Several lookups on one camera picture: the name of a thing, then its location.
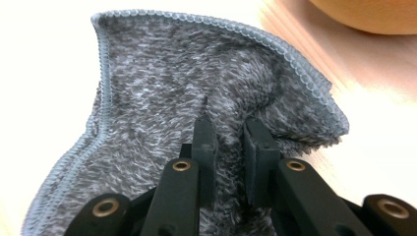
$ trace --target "cloth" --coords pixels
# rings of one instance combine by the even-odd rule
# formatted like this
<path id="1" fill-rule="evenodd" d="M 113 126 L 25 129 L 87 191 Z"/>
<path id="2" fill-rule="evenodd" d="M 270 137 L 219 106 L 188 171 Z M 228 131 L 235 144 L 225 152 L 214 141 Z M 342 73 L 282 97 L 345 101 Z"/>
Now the cloth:
<path id="1" fill-rule="evenodd" d="M 213 208 L 201 208 L 200 233 L 273 235 L 269 212 L 246 202 L 244 121 L 261 119 L 284 157 L 337 144 L 349 125 L 331 83 L 282 39 L 242 24 L 141 10 L 91 21 L 101 81 L 87 130 L 39 189 L 23 234 L 62 235 L 90 199 L 134 199 L 154 187 L 207 115 L 217 189 Z"/>

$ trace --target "table surface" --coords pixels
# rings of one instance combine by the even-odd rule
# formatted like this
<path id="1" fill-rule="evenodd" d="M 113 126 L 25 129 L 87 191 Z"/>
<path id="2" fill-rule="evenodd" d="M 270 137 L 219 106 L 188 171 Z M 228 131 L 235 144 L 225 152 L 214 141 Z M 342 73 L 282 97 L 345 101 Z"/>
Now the table surface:
<path id="1" fill-rule="evenodd" d="M 350 122 L 337 146 L 305 155 L 342 197 L 389 194 L 417 207 L 417 35 L 347 28 L 307 0 L 0 2 L 0 235 L 19 235 L 55 161 L 84 131 L 99 65 L 89 17 L 115 9 L 211 15 L 294 45 L 332 83 Z"/>

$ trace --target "gray microfiber cloth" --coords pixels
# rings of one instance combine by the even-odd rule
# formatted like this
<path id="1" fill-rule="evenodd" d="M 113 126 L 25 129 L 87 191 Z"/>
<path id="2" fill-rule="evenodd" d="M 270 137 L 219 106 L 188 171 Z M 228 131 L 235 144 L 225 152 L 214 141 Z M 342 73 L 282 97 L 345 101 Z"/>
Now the gray microfiber cloth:
<path id="1" fill-rule="evenodd" d="M 23 234 L 62 235 L 90 199 L 155 187 L 207 115 L 217 189 L 213 208 L 201 209 L 201 235 L 273 235 L 268 210 L 246 201 L 244 121 L 261 119 L 284 157 L 337 144 L 348 122 L 330 82 L 282 39 L 238 23 L 154 11 L 91 20 L 101 82 L 87 131 L 41 186 Z"/>

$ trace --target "orange object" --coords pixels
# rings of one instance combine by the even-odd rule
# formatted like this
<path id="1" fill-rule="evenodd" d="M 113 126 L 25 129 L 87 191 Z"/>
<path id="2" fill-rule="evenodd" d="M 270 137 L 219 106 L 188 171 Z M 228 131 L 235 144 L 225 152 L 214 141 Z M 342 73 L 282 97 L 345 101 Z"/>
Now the orange object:
<path id="1" fill-rule="evenodd" d="M 335 20 L 381 34 L 417 34 L 415 0 L 310 0 Z"/>

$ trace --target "black plastic part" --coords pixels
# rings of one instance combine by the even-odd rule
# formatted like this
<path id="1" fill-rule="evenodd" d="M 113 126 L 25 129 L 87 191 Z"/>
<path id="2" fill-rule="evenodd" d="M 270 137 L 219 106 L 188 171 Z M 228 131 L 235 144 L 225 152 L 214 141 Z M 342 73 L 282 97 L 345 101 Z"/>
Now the black plastic part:
<path id="1" fill-rule="evenodd" d="M 297 221 L 291 213 L 277 212 L 272 210 L 270 213 L 273 228 L 278 236 L 297 236 L 301 235 Z"/>
<path id="2" fill-rule="evenodd" d="M 180 158 L 191 158 L 192 144 L 182 144 L 180 150 Z"/>
<path id="3" fill-rule="evenodd" d="M 356 217 L 358 217 L 359 219 L 361 219 L 361 210 L 362 208 L 360 206 L 355 205 L 354 203 L 341 198 L 343 200 L 343 202 L 350 208 L 350 210 L 352 210 L 352 212 L 356 215 Z"/>
<path id="4" fill-rule="evenodd" d="M 126 223 L 123 226 L 129 233 L 125 231 L 123 235 L 139 236 L 141 234 L 155 191 L 156 188 L 150 189 L 131 201 Z"/>
<path id="5" fill-rule="evenodd" d="M 89 201 L 73 219 L 65 236 L 126 235 L 124 227 L 130 200 L 119 194 L 104 194 Z"/>
<path id="6" fill-rule="evenodd" d="M 272 197 L 277 199 L 273 202 L 272 210 L 276 210 L 277 214 L 281 211 L 291 212 L 300 229 L 300 235 L 372 235 L 316 170 L 304 160 L 282 159 L 270 188 Z"/>
<path id="7" fill-rule="evenodd" d="M 141 236 L 199 235 L 198 196 L 198 163 L 188 158 L 169 161 L 163 169 Z"/>
<path id="8" fill-rule="evenodd" d="M 277 168 L 281 153 L 267 127 L 257 118 L 246 120 L 244 150 L 248 202 L 254 207 L 270 207 L 269 173 Z"/>
<path id="9" fill-rule="evenodd" d="M 416 208 L 392 196 L 366 197 L 362 206 L 362 220 L 375 235 L 417 235 Z"/>
<path id="10" fill-rule="evenodd" d="M 192 158 L 200 166 L 200 205 L 209 207 L 214 202 L 216 136 L 211 121 L 200 117 L 194 124 Z"/>

